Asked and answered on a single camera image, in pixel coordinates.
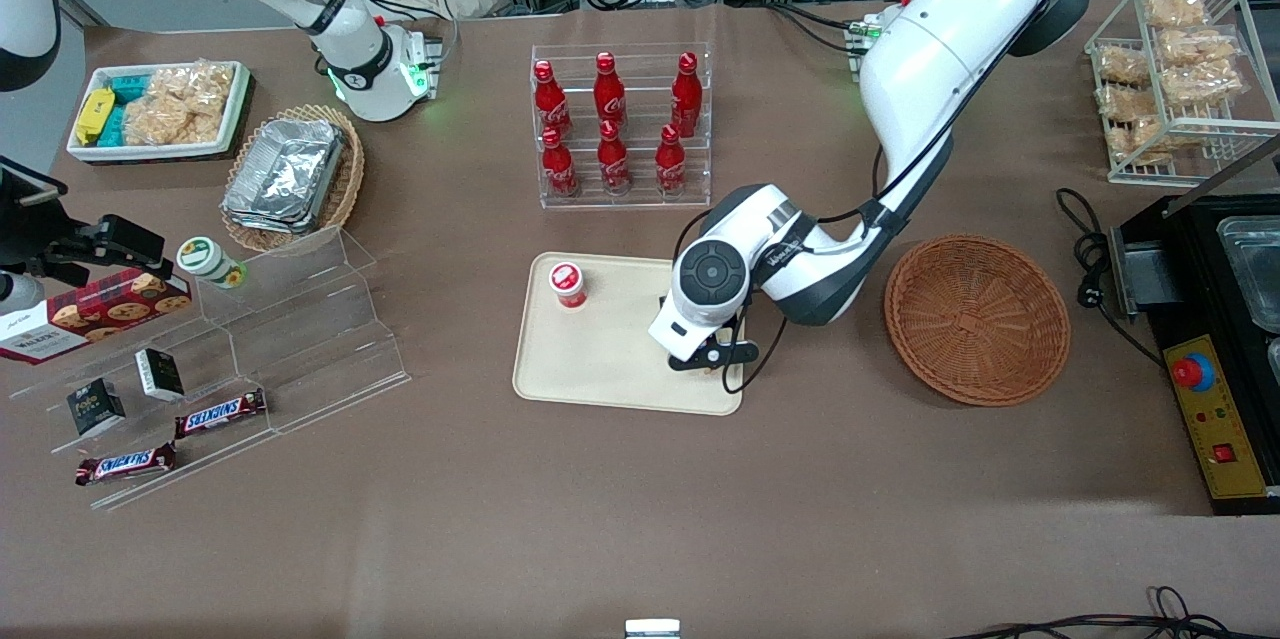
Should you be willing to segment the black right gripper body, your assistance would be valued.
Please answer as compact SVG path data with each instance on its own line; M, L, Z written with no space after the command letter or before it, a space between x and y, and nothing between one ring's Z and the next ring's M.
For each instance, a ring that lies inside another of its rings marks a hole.
M1 159L1 265L14 274L83 287L96 259L93 225L67 214L67 184Z

